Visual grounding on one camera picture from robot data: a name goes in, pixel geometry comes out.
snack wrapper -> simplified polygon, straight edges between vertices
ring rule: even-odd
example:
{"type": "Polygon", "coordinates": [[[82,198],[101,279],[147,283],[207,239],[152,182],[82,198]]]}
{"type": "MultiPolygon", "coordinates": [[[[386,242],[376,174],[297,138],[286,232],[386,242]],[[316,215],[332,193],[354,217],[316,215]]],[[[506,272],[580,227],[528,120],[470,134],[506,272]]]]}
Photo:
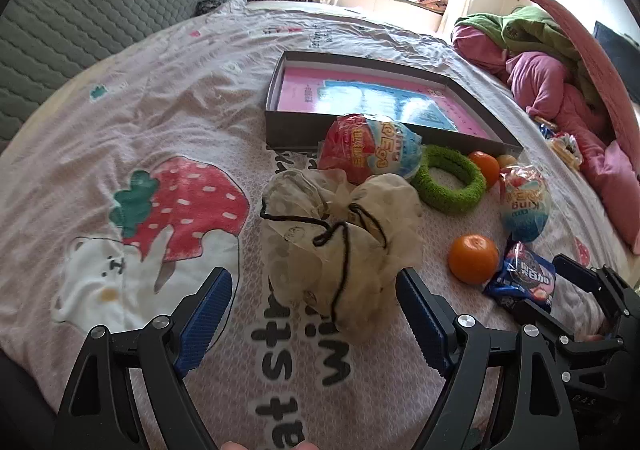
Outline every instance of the snack wrapper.
{"type": "Polygon", "coordinates": [[[540,171],[512,165],[500,171],[500,216],[516,241],[530,243],[545,227],[552,201],[540,171]]]}
{"type": "Polygon", "coordinates": [[[518,300],[529,299],[551,313],[555,288],[554,265],[517,242],[504,256],[502,269],[492,277],[484,293],[508,310],[518,300]]]}
{"type": "Polygon", "coordinates": [[[360,185],[374,174],[394,173],[407,180],[420,167],[420,135],[388,117],[338,117],[319,148],[318,169],[342,169],[360,185]]]}

bolt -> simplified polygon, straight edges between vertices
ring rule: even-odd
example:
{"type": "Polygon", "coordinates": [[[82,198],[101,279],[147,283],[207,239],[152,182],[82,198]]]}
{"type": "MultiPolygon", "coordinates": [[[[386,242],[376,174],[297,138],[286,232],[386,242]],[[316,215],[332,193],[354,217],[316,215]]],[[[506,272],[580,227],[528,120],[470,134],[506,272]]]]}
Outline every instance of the bolt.
{"type": "Polygon", "coordinates": [[[458,317],[458,323],[462,325],[462,327],[473,327],[476,325],[476,319],[471,315],[460,315],[458,317]]]}
{"type": "Polygon", "coordinates": [[[524,334],[533,338],[538,336],[540,334],[540,331],[538,331],[538,328],[536,326],[527,324],[526,326],[524,326],[524,334]]]}
{"type": "Polygon", "coordinates": [[[101,325],[98,325],[93,329],[91,329],[91,338],[96,338],[96,339],[102,338],[105,333],[106,333],[106,329],[101,325]]]}
{"type": "Polygon", "coordinates": [[[169,325],[169,317],[165,315],[156,316],[151,325],[156,329],[164,329],[169,325]]]}

green blanket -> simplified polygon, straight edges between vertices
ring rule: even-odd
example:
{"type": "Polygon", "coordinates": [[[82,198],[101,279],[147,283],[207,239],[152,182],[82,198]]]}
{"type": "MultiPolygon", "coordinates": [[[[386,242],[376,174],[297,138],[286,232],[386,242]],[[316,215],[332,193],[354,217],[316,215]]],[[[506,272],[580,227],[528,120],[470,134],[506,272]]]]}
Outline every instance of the green blanket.
{"type": "Polygon", "coordinates": [[[456,25],[473,26],[512,53],[543,52],[562,62],[574,76],[585,101],[601,108],[602,100],[591,82],[580,53],[558,24],[542,8],[525,6],[507,16],[472,14],[459,18],[456,25]]]}

blue snack bag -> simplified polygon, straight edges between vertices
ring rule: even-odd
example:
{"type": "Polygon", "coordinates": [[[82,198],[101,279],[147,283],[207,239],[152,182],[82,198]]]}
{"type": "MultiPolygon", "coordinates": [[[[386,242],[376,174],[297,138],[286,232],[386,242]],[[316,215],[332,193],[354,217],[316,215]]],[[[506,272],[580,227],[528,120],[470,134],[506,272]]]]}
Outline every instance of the blue snack bag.
{"type": "Polygon", "coordinates": [[[491,278],[484,293],[508,310],[518,300],[529,299],[551,313],[555,288],[554,265],[517,242],[504,256],[502,269],[491,278]]]}

green hair band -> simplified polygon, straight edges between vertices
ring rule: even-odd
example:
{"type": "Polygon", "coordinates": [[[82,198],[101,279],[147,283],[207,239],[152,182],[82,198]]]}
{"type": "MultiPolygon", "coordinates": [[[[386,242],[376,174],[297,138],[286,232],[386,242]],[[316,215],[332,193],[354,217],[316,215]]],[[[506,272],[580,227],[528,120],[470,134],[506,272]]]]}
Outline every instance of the green hair band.
{"type": "Polygon", "coordinates": [[[474,162],[458,151],[439,145],[422,148],[420,169],[411,184],[427,205],[448,215],[469,212],[480,202],[486,189],[486,180],[474,162]],[[452,173],[466,185],[465,188],[453,190],[439,185],[429,174],[430,167],[452,173]]]}

